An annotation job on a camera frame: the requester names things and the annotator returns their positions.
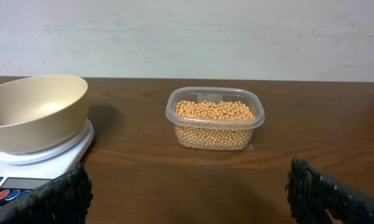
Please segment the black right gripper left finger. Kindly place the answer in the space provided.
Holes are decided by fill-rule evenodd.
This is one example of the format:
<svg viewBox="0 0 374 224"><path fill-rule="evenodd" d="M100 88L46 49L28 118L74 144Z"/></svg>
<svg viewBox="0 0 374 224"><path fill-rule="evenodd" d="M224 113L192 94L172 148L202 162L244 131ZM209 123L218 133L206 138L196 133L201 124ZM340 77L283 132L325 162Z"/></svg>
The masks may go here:
<svg viewBox="0 0 374 224"><path fill-rule="evenodd" d="M93 198L81 162L26 196L0 207L0 224L84 224Z"/></svg>

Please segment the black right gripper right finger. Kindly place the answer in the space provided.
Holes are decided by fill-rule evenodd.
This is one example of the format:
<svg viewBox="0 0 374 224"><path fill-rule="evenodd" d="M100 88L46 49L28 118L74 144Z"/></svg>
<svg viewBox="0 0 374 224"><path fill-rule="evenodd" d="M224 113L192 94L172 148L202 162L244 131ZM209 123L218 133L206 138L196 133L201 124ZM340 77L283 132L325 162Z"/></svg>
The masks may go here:
<svg viewBox="0 0 374 224"><path fill-rule="evenodd" d="M297 223L374 224L374 197L294 157L285 189Z"/></svg>

